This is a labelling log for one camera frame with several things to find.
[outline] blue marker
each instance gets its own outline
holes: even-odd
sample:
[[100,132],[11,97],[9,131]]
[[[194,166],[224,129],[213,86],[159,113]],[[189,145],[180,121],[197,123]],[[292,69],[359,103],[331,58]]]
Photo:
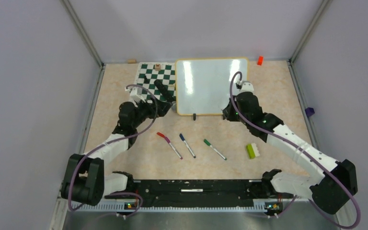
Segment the blue marker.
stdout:
[[184,144],[187,146],[187,149],[190,151],[191,155],[193,155],[194,158],[196,158],[196,155],[194,154],[193,150],[188,145],[187,141],[185,141],[184,136],[180,133],[180,138],[183,140]]

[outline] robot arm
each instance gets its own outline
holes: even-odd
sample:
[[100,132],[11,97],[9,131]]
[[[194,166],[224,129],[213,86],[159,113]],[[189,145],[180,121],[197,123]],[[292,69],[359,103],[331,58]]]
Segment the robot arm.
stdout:
[[279,148],[293,159],[295,163],[303,167],[310,175],[297,176],[282,172],[281,170],[272,170],[271,172],[263,174],[263,181],[266,181],[269,184],[268,187],[275,192],[290,193],[311,199],[323,211],[329,214],[335,214],[349,200],[349,197],[332,178],[326,175],[324,171],[304,155],[301,150],[305,150],[330,171],[353,195],[357,193],[356,170],[354,164],[348,160],[338,162],[334,158],[323,154],[298,137],[278,117],[273,114],[263,113],[257,97],[253,94],[253,86],[250,82],[243,81],[238,84],[237,87],[240,89],[240,92],[238,95],[234,96],[234,99],[240,112],[256,126],[291,140],[298,145],[298,148],[245,123],[240,119],[231,102],[229,102],[228,106],[223,110],[223,119],[243,122],[250,133],[259,137],[264,142]]
[[[146,102],[137,95],[138,88],[134,88],[131,97],[135,101],[124,102],[119,106],[119,120],[109,138],[98,146],[81,165],[79,176],[76,177],[72,189],[72,200],[88,205],[97,205],[103,195],[115,191],[123,191],[126,188],[127,176],[121,173],[113,173],[104,177],[104,167],[108,165],[120,153],[128,150],[136,141],[136,137],[126,138],[121,141],[109,143],[112,140],[129,137],[137,134],[137,127],[147,118],[165,116],[171,107],[171,103],[152,99],[152,103]],[[73,154],[68,161],[66,172],[61,186],[61,197],[68,198],[69,185],[74,170],[83,155]]]

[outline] red block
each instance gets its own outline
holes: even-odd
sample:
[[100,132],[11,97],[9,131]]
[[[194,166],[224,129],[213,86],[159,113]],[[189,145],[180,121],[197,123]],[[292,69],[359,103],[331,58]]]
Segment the red block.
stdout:
[[257,64],[261,66],[263,64],[263,56],[259,57],[259,60],[257,60]]

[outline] green and white chessboard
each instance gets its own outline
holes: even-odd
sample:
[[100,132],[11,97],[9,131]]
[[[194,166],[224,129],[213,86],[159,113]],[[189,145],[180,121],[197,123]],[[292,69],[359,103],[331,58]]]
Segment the green and white chessboard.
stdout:
[[[161,64],[161,70],[156,71],[154,66],[156,64]],[[168,62],[140,62],[138,66],[138,71],[136,73],[135,84],[142,85],[146,89],[156,96],[162,102],[165,102],[166,99],[161,95],[160,91],[154,85],[154,81],[156,79],[161,80],[164,86],[168,87],[168,91],[173,97],[177,96],[177,91],[175,90],[175,66],[174,63]],[[142,91],[141,95],[146,101],[151,101],[151,96]]]

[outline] beige speckled table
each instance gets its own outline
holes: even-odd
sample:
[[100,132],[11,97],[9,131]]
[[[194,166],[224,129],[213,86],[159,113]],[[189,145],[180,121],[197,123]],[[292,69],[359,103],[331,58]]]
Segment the beige speckled table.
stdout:
[[[132,84],[138,64],[106,65],[85,151],[105,141],[118,121],[118,108],[129,99],[124,86]],[[282,119],[297,135],[309,141],[307,127],[286,61],[265,61],[258,66],[251,61],[248,80],[254,86],[264,112]],[[144,122],[138,130],[150,123]],[[157,136],[162,132],[182,154],[180,160],[166,141]],[[194,159],[178,136],[182,133],[196,154]],[[208,147],[207,139],[228,160],[224,161]],[[250,160],[245,146],[256,143],[260,157]],[[306,175],[306,172],[276,148],[252,136],[240,122],[222,120],[221,116],[179,116],[169,111],[138,137],[128,151],[110,163],[105,174],[125,171],[135,179],[257,179],[271,169]]]

